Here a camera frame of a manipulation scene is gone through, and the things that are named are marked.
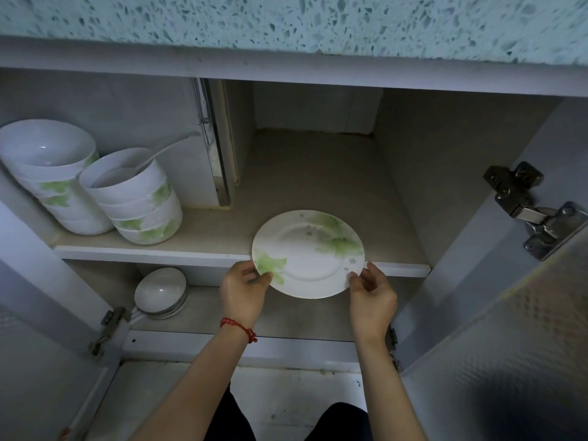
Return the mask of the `white kitchen cabinet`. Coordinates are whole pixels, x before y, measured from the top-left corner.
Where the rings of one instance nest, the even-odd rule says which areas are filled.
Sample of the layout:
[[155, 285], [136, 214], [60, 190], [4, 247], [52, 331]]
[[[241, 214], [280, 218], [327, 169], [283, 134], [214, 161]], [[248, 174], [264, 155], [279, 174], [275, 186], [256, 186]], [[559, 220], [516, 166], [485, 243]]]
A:
[[[540, 169], [540, 205], [588, 209], [588, 68], [279, 51], [188, 49], [0, 37], [0, 67], [156, 76], [562, 96], [521, 157]], [[522, 248], [523, 225], [486, 199], [394, 326], [409, 366], [539, 266]]]

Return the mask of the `person's right hand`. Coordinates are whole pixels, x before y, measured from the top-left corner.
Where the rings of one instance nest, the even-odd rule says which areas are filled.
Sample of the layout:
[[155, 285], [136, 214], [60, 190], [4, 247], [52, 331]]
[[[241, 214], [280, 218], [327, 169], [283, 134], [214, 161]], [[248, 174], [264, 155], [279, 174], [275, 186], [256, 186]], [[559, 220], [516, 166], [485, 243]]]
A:
[[398, 308], [398, 296], [385, 274], [372, 262], [362, 269], [366, 292], [350, 291], [350, 321], [356, 344], [383, 342]]

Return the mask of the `large silver door hinge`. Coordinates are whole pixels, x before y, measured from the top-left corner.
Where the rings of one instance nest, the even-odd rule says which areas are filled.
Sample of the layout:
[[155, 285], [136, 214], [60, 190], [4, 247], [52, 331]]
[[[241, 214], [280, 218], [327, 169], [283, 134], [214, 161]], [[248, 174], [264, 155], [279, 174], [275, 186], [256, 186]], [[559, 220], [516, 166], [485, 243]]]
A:
[[496, 203], [513, 219], [523, 221], [529, 238], [523, 247], [544, 261], [579, 231], [588, 227], [588, 210], [569, 201], [560, 208], [538, 207], [531, 189], [541, 185], [543, 174], [527, 162], [515, 169], [493, 165], [483, 175], [495, 191]]

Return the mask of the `white soup ladle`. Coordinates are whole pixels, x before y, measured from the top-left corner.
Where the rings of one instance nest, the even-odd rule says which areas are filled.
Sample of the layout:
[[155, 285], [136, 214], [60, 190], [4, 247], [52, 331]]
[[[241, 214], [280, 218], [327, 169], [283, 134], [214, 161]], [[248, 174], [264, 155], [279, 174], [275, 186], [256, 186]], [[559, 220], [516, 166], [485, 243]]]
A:
[[189, 138], [200, 137], [200, 132], [189, 132], [172, 143], [160, 145], [158, 148], [127, 148], [100, 157], [86, 167], [79, 175], [79, 182], [85, 189], [97, 189], [97, 181], [113, 171], [121, 173], [120, 181], [124, 182], [135, 177], [159, 155]]

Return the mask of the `person's left leg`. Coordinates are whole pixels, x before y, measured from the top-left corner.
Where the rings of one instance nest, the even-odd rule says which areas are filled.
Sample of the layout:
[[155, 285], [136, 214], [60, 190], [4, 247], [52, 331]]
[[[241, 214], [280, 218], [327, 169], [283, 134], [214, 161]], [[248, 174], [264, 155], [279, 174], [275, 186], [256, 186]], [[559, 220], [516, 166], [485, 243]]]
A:
[[230, 385], [224, 392], [203, 441], [256, 441], [249, 421], [231, 393]]

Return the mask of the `patterned white cabinet door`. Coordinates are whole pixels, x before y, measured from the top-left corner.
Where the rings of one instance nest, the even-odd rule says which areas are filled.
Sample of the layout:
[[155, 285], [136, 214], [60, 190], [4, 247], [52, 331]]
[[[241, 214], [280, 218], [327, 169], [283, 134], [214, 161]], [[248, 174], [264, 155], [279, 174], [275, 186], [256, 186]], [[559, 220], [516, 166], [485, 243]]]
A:
[[536, 203], [586, 224], [540, 261], [489, 192], [394, 321], [430, 441], [588, 441], [588, 98], [568, 97], [511, 163]]

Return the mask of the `person's right forearm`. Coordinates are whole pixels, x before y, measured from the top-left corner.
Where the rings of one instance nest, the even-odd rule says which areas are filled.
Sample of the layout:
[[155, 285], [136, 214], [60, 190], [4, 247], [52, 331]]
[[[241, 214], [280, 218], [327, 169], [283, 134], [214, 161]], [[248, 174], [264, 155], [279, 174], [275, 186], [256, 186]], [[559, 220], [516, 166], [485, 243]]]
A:
[[428, 441], [385, 340], [357, 337], [356, 351], [374, 441]]

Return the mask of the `white plate with green leaves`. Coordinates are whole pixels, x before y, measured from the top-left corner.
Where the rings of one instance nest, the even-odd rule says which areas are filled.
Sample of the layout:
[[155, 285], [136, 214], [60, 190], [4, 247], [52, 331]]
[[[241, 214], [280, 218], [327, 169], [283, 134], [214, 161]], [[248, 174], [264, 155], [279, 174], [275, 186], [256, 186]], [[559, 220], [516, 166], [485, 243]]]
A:
[[349, 287], [361, 274], [364, 245], [340, 218], [293, 210], [271, 218], [254, 237], [252, 259], [260, 274], [272, 272], [271, 287], [292, 297], [322, 299]]

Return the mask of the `metal cabinet divider rail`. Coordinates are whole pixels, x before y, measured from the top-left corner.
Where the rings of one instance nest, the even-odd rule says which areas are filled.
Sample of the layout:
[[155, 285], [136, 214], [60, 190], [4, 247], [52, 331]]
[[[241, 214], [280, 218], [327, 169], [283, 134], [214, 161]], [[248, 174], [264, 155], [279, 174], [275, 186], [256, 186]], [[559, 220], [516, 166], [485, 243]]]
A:
[[192, 84], [194, 86], [202, 136], [207, 148], [212, 178], [217, 192], [217, 201], [220, 207], [229, 207], [231, 204], [229, 185], [224, 170], [210, 83], [207, 79], [193, 77]]

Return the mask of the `plain white bowl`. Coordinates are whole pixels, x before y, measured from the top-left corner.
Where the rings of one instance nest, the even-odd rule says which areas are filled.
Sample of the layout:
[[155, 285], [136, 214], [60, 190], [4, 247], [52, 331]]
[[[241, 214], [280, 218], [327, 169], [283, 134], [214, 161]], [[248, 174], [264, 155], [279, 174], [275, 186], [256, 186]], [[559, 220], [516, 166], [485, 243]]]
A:
[[187, 279], [174, 267], [157, 269], [143, 278], [135, 289], [136, 307], [144, 313], [156, 315], [169, 311], [185, 298]]
[[167, 318], [171, 318], [174, 315], [178, 314], [185, 306], [187, 302], [187, 294], [184, 294], [180, 300], [175, 303], [174, 305], [172, 305], [170, 308], [163, 310], [163, 311], [158, 311], [155, 313], [147, 313], [144, 312], [144, 314], [151, 319], [155, 319], [155, 320], [163, 320], [163, 319], [167, 319]]

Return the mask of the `dull metal door hinge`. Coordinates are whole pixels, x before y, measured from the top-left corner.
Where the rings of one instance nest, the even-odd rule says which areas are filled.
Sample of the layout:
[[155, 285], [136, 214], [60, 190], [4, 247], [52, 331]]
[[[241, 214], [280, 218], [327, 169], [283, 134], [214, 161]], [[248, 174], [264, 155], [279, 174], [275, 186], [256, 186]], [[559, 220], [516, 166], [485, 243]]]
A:
[[127, 314], [128, 311], [123, 306], [116, 307], [105, 313], [100, 321], [102, 326], [100, 336], [91, 342], [88, 349], [91, 356], [99, 357], [102, 355], [105, 345], [113, 338], [119, 324]]

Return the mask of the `person's left hand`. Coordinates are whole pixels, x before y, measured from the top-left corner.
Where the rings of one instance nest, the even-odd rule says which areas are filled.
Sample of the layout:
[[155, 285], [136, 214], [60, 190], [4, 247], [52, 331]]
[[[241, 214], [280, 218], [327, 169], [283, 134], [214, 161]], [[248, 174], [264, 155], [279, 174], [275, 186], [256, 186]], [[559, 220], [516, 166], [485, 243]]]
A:
[[255, 287], [259, 275], [252, 260], [237, 262], [228, 270], [219, 289], [223, 318], [232, 319], [247, 329], [254, 328], [267, 291]]

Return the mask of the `person's left forearm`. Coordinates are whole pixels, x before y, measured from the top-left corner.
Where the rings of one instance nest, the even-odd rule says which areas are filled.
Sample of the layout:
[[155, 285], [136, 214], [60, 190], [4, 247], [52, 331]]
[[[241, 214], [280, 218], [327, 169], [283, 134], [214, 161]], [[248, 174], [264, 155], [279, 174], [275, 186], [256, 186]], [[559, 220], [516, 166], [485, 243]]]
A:
[[223, 318], [218, 333], [129, 441], [203, 441], [252, 329]]

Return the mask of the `person's right leg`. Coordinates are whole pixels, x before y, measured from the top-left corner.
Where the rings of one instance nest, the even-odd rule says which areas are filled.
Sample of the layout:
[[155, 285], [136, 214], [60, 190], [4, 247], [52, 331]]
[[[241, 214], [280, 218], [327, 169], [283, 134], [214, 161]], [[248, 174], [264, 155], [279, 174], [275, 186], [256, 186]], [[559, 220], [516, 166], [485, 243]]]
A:
[[327, 408], [305, 441], [373, 441], [368, 413], [349, 403]]

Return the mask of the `white cabinet shelf board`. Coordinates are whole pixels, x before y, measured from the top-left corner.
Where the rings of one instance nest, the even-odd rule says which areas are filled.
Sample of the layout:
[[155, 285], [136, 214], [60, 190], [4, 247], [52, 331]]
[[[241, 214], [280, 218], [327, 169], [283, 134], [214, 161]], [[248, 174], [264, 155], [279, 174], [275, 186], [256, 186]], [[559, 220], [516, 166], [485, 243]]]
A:
[[152, 246], [116, 231], [69, 233], [54, 252], [68, 260], [230, 267], [250, 258], [264, 223], [298, 209], [342, 219], [360, 237], [366, 259], [388, 276], [431, 271], [376, 141], [354, 134], [257, 132], [229, 210], [187, 209], [178, 232]]

